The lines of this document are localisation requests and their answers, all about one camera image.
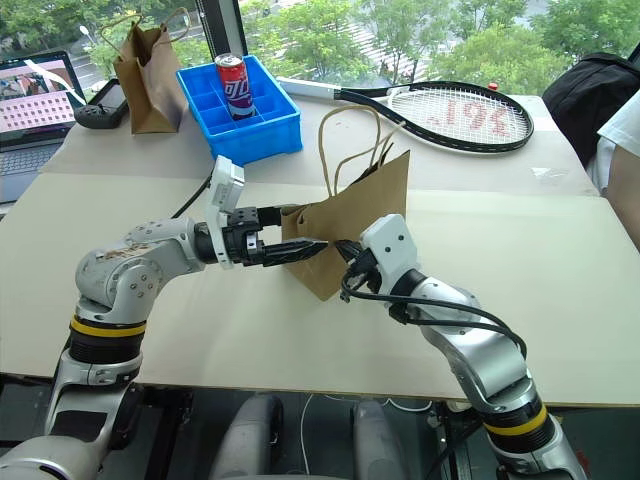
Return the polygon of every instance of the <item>blue plastic organizer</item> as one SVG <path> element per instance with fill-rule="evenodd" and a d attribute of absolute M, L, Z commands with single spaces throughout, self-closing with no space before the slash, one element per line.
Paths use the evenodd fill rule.
<path fill-rule="evenodd" d="M 178 70 L 178 82 L 211 153 L 236 165 L 302 149 L 300 110 L 256 57 L 244 57 L 258 114 L 234 121 L 215 64 Z"/>

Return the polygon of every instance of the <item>paper bag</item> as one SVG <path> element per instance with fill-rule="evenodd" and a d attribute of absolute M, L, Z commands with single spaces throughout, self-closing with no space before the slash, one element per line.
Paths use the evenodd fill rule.
<path fill-rule="evenodd" d="M 300 282 L 323 301 L 339 290 L 340 282 L 347 269 L 344 259 L 331 242 L 343 239 L 357 241 L 360 234 L 378 218 L 389 213 L 399 213 L 403 216 L 406 213 L 409 151 L 382 165 L 384 155 L 388 151 L 385 150 L 386 142 L 391 134 L 383 139 L 385 146 L 382 148 L 380 159 L 378 163 L 370 166 L 368 172 L 365 172 L 368 173 L 367 175 L 363 174 L 349 187 L 335 193 L 338 173 L 336 171 L 334 193 L 331 192 L 322 149 L 322 128 L 326 118 L 346 108 L 372 111 L 378 121 L 378 135 L 376 145 L 372 149 L 344 160 L 339 166 L 371 150 L 375 156 L 375 148 L 380 143 L 380 123 L 375 110 L 370 107 L 349 106 L 330 112 L 320 125 L 318 141 L 329 198 L 319 203 L 290 207 L 284 210 L 282 215 L 283 240 L 311 237 L 330 242 L 328 248 L 314 257 L 286 266 Z"/>
<path fill-rule="evenodd" d="M 123 20 L 105 26 L 100 34 L 113 48 L 118 57 L 113 66 L 122 86 L 131 115 L 131 133 L 177 132 L 187 100 L 176 79 L 181 68 L 171 43 L 182 38 L 188 28 L 171 40 L 167 22 L 178 13 L 188 14 L 186 9 L 177 9 L 159 27 L 143 30 L 140 21 L 132 22 L 124 43 L 117 49 L 103 34 Z"/>

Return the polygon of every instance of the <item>robotic arm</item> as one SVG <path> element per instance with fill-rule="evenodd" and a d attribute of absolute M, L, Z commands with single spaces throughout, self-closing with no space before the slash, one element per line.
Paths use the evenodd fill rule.
<path fill-rule="evenodd" d="M 242 208 L 241 168 L 218 157 L 207 197 L 205 223 L 191 219 L 148 222 L 120 242 L 94 250 L 80 262 L 80 299 L 54 379 L 45 436 L 23 442 L 0 458 L 8 480 L 96 478 L 110 450 L 124 448 L 136 425 L 142 389 L 134 383 L 142 364 L 140 345 L 153 303 L 171 279 L 220 263 L 264 266 L 303 260 L 326 242 L 295 239 L 264 245 L 263 226 L 279 225 L 280 209 Z M 479 306 L 473 295 L 419 271 L 417 249 L 404 219 L 388 215 L 371 225 L 361 242 L 337 242 L 349 261 L 343 298 L 367 283 L 376 294 Z M 385 304 L 403 323 L 448 320 L 462 326 L 420 327 L 446 356 L 480 414 L 502 464 L 501 480 L 586 480 L 557 420 L 537 394 L 523 352 L 500 333 L 465 327 L 492 321 L 477 314 L 410 301 Z"/>
<path fill-rule="evenodd" d="M 133 381 L 142 365 L 147 318 L 171 279 L 211 263 L 230 269 L 237 263 L 294 262 L 326 247 L 327 242 L 306 238 L 265 245 L 258 232 L 280 224 L 280 209 L 236 209 L 243 186 L 243 170 L 218 156 L 206 223 L 190 218 L 148 222 L 80 261 L 80 299 L 58 362 L 45 436 L 0 458 L 0 477 L 92 479 L 110 450 L 127 445 L 142 399 L 142 388 Z"/>
<path fill-rule="evenodd" d="M 452 302 L 479 307 L 475 296 L 419 270 L 417 249 L 401 215 L 378 219 L 354 242 L 338 242 L 349 261 L 347 283 L 367 283 L 376 294 Z M 348 300 L 354 290 L 343 288 Z M 494 331 L 465 328 L 465 323 L 493 325 L 478 315 L 407 302 L 385 307 L 402 323 L 446 320 L 461 326 L 420 327 L 422 334 L 447 358 L 452 373 L 479 413 L 489 443 L 502 465 L 501 480 L 544 478 L 587 480 L 562 427 L 542 403 L 523 352 L 509 337 Z"/>

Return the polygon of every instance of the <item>black backpack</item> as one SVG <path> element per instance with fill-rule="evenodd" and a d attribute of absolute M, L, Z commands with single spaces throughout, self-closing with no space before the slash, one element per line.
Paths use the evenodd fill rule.
<path fill-rule="evenodd" d="M 542 95 L 583 165 L 596 153 L 598 130 L 640 89 L 640 69 L 609 53 L 587 55 Z"/>

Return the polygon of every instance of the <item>window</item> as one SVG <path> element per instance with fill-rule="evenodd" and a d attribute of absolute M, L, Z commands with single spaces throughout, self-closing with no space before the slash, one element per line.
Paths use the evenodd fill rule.
<path fill-rule="evenodd" d="M 89 100 L 115 76 L 112 62 L 117 52 L 102 38 L 101 28 L 123 20 L 104 30 L 104 37 L 119 47 L 130 26 L 125 17 L 142 13 L 143 27 L 157 26 L 183 6 L 188 18 L 179 14 L 168 23 L 172 38 L 182 36 L 174 50 L 184 66 L 209 63 L 211 53 L 194 0 L 2 0 L 0 59 L 65 50 Z"/>
<path fill-rule="evenodd" d="M 349 86 L 496 82 L 541 94 L 587 53 L 628 57 L 637 0 L 240 0 L 248 51 L 274 75 Z"/>

